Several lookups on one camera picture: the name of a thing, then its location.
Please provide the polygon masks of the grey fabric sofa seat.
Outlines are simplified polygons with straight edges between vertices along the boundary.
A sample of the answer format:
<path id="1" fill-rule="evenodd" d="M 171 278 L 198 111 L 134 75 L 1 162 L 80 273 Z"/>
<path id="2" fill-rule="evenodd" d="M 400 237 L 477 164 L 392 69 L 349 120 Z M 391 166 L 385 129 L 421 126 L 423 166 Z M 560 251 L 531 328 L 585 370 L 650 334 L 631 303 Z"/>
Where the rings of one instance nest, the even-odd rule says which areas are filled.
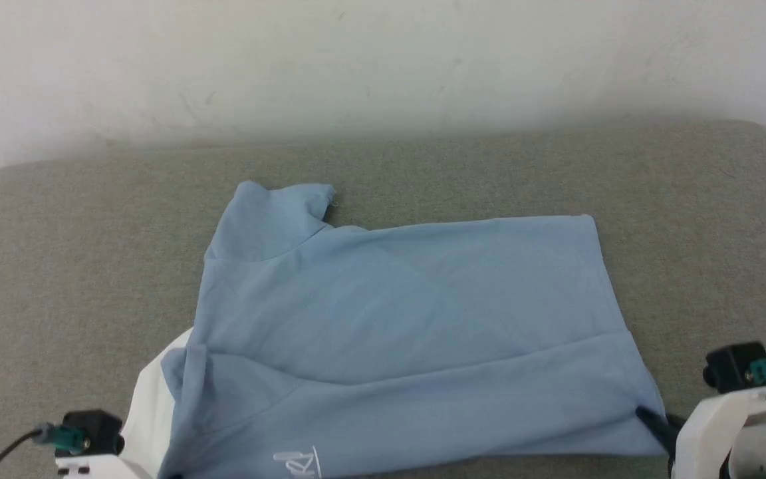
<path id="1" fill-rule="evenodd" d="M 333 224 L 589 214 L 668 409 L 705 353 L 766 346 L 766 127 L 711 120 L 431 140 L 73 154 L 0 169 L 0 451 L 40 422 L 126 416 L 191 327 L 243 181 L 335 187 Z"/>

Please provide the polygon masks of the light blue white shirt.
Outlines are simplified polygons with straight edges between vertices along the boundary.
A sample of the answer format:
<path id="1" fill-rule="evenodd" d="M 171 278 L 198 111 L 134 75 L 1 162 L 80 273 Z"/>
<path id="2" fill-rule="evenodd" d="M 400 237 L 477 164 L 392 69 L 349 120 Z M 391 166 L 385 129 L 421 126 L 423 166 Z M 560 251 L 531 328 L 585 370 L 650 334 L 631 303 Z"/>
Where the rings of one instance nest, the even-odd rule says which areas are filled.
<path id="1" fill-rule="evenodd" d="M 192 330 L 140 375 L 157 479 L 337 479 L 479 456 L 653 456 L 662 397 L 592 216 L 334 227 L 334 188 L 241 183 Z"/>

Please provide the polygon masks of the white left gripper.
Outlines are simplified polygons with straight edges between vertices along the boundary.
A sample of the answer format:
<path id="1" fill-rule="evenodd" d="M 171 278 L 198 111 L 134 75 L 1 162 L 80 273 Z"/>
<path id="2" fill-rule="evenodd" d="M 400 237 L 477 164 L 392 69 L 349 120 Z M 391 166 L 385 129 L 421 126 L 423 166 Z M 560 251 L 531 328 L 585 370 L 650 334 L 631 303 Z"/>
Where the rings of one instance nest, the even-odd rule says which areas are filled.
<path id="1" fill-rule="evenodd" d="M 158 479 L 158 468 L 124 454 L 56 457 L 58 479 Z"/>

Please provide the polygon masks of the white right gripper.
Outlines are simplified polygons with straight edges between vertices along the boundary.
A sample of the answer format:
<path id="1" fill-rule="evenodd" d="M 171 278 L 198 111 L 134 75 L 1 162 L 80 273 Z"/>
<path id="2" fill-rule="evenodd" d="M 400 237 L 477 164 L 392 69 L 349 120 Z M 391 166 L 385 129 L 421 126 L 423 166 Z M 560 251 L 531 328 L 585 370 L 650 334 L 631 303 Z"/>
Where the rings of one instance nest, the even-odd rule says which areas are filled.
<path id="1" fill-rule="evenodd" d="M 636 416 L 674 458 L 671 479 L 719 479 L 723 463 L 747 419 L 766 413 L 766 386 L 710 397 L 696 406 L 687 419 L 646 406 Z"/>

